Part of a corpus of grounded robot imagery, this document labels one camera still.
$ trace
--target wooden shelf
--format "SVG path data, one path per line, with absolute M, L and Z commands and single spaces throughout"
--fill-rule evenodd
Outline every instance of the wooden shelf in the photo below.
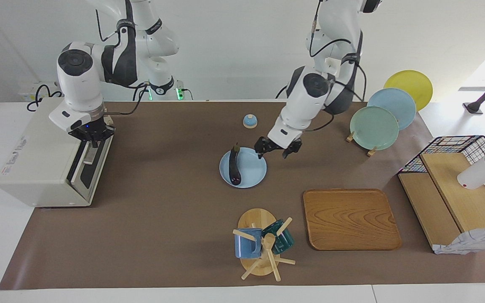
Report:
M 456 178 L 470 165 L 464 154 L 423 154 L 422 161 L 460 231 L 485 228 L 485 187 L 466 189 Z
M 427 173 L 398 175 L 429 245 L 448 245 L 460 234 L 454 218 Z

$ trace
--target wooden tray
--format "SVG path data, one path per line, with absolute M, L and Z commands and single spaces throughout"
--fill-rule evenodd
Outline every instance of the wooden tray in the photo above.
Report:
M 389 201 L 378 189 L 308 190 L 304 211 L 316 250 L 394 250 L 402 245 Z

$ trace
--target white cloth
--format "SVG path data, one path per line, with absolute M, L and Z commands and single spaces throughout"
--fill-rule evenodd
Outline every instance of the white cloth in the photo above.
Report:
M 437 255 L 441 253 L 455 253 L 466 255 L 485 250 L 485 228 L 473 229 L 460 234 L 450 245 L 434 244 L 433 252 Z

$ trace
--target wooden mug stand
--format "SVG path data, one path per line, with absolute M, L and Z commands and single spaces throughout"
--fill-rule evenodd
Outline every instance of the wooden mug stand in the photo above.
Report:
M 289 217 L 285 220 L 283 226 L 278 230 L 277 235 L 281 234 L 285 228 L 291 223 L 292 219 Z M 261 228 L 264 229 L 276 222 L 276 218 L 265 209 L 254 208 L 250 209 L 239 218 L 237 228 Z M 254 237 L 240 232 L 236 229 L 233 230 L 233 234 L 244 237 L 246 239 L 254 241 Z M 241 276 L 242 280 L 248 278 L 249 275 L 254 276 L 267 276 L 274 273 L 274 277 L 277 282 L 280 282 L 280 273 L 278 271 L 279 263 L 286 263 L 295 265 L 294 260 L 283 259 L 280 255 L 273 255 L 272 247 L 276 237 L 273 234 L 266 234 L 265 238 L 261 239 L 261 257 L 258 259 L 240 259 L 241 264 L 246 272 Z
M 345 140 L 347 142 L 352 142 L 353 141 L 353 136 L 354 136 L 354 132 L 352 132 Z M 375 146 L 372 150 L 368 151 L 368 153 L 366 154 L 366 156 L 372 157 L 373 155 L 375 155 L 376 151 L 377 151 L 377 146 Z

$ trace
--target light blue plate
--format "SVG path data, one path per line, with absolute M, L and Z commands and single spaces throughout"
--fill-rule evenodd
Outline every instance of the light blue plate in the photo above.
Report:
M 356 143 L 365 149 L 389 148 L 398 138 L 398 121 L 386 109 L 366 106 L 359 109 L 351 119 L 349 128 Z
M 377 106 L 391 112 L 400 130 L 406 129 L 416 115 L 416 104 L 407 92 L 398 88 L 384 88 L 379 90 L 368 101 L 368 106 Z
M 228 151 L 220 160 L 220 175 L 227 184 L 237 188 L 250 188 L 256 186 L 267 174 L 267 162 L 265 158 L 258 159 L 258 154 L 252 148 L 241 147 L 237 155 L 237 167 L 241 173 L 241 184 L 235 186 L 229 181 L 229 153 Z

